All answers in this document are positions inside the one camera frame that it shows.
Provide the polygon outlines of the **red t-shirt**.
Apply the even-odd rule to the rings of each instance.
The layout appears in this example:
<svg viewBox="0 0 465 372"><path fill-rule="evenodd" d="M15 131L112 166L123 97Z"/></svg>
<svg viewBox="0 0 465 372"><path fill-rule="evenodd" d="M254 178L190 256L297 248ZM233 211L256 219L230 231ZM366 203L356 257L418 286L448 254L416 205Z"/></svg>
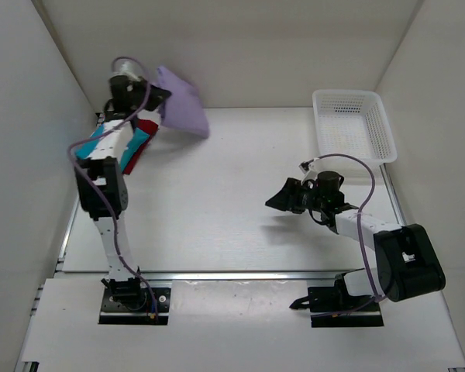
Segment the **red t-shirt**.
<svg viewBox="0 0 465 372"><path fill-rule="evenodd" d="M132 173L137 161L149 142L154 138L159 125L152 119L139 119L133 132L132 139L122 155L120 166L123 174Z"/></svg>

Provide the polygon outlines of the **lavender t-shirt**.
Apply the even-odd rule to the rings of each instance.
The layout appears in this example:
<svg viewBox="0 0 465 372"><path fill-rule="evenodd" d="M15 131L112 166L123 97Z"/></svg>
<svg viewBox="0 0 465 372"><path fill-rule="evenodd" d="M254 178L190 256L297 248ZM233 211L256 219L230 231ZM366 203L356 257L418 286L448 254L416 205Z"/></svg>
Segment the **lavender t-shirt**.
<svg viewBox="0 0 465 372"><path fill-rule="evenodd" d="M157 68L157 87L171 96L159 108L161 125L207 139L210 127L198 90L165 66Z"/></svg>

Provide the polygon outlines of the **teal t-shirt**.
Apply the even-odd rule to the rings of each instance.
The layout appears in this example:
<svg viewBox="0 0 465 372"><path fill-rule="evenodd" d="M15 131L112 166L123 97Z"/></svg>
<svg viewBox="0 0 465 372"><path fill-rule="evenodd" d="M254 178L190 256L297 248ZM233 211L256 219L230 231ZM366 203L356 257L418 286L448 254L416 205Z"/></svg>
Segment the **teal t-shirt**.
<svg viewBox="0 0 465 372"><path fill-rule="evenodd" d="M147 142L150 140L150 135L145 133L139 128L136 128L133 133L132 139L126 144L126 147L124 149L124 152L122 153L122 157L119 161L121 170L123 173L129 174L130 171L126 170L126 167L128 166L129 162L135 157L137 150L147 144ZM84 145L80 146L76 150L76 157L79 159L87 159L91 152L95 149L95 147L98 145L100 142L99 139L90 141L88 143L85 143Z"/></svg>

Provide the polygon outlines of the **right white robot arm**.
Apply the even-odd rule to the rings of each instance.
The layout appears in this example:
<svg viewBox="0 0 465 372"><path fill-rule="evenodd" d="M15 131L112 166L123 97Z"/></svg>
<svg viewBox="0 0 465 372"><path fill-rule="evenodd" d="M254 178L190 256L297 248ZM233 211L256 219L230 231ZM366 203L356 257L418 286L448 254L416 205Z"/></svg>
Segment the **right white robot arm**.
<svg viewBox="0 0 465 372"><path fill-rule="evenodd" d="M303 181L290 177L265 205L297 215L316 212L320 214L316 224L361 243L362 250L372 250L377 267L366 275L373 295L399 302L443 290L446 275L425 228L385 222L363 213L345 200L340 191L343 182L343 175L335 171L323 171Z"/></svg>

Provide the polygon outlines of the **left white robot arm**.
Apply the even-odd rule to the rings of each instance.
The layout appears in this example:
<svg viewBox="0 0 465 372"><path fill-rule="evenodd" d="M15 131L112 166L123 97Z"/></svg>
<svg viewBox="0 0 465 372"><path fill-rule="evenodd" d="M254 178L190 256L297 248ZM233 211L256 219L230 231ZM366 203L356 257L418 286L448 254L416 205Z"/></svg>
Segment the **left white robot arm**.
<svg viewBox="0 0 465 372"><path fill-rule="evenodd" d="M123 177L123 161L137 132L137 115L155 112L171 93L133 73L119 72L109 79L112 94L106 104L105 121L94 135L78 144L74 171L81 207L102 239L108 261L103 283L113 299L130 310L156 304L150 284L133 263L124 214L129 194Z"/></svg>

